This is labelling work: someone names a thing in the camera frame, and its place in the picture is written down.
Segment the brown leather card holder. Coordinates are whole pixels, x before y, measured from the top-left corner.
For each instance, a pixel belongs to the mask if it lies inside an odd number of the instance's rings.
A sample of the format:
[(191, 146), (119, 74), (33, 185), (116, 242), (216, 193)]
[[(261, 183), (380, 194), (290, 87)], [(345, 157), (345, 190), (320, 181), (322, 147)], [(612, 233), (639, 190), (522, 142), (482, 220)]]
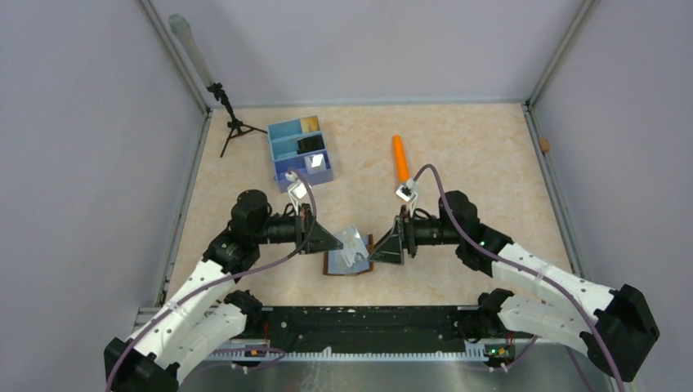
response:
[(342, 249), (325, 253), (324, 276), (348, 277), (373, 271), (373, 263), (368, 260), (374, 245), (372, 234), (362, 236), (357, 232), (342, 232), (337, 237)]

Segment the silver card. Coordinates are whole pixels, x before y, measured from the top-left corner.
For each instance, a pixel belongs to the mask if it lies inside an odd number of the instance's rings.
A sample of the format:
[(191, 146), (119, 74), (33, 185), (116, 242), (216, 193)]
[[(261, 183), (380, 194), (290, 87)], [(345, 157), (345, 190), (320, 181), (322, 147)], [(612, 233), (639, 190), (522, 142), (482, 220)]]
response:
[(325, 154), (310, 154), (304, 158), (304, 161), (306, 164), (306, 172), (308, 174), (324, 172), (328, 169)]

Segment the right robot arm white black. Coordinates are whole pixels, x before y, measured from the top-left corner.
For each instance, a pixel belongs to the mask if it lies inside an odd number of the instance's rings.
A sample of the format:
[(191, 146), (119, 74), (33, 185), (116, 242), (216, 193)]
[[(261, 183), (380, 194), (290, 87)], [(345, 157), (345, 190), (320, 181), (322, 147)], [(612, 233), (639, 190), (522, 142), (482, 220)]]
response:
[(481, 222), (477, 207), (455, 190), (439, 198), (439, 216), (402, 207), (369, 259), (401, 265), (421, 246), (454, 245), (469, 269), (531, 292), (497, 288), (478, 298), (489, 336), (523, 332), (584, 354), (606, 375), (631, 382), (660, 337), (641, 291), (615, 289), (569, 273)]

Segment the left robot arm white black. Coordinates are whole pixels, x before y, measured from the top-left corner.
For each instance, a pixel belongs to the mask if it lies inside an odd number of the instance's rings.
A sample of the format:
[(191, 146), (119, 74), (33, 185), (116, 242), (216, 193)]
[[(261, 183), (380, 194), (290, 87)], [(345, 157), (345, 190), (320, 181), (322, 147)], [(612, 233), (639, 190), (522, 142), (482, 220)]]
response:
[(227, 226), (208, 245), (194, 271), (156, 315), (126, 340), (105, 348), (108, 391), (176, 391), (224, 341), (252, 337), (262, 316), (250, 307), (212, 304), (245, 276), (298, 254), (338, 250), (342, 243), (317, 221), (312, 188), (289, 191), (293, 213), (272, 214), (258, 189), (242, 192)]

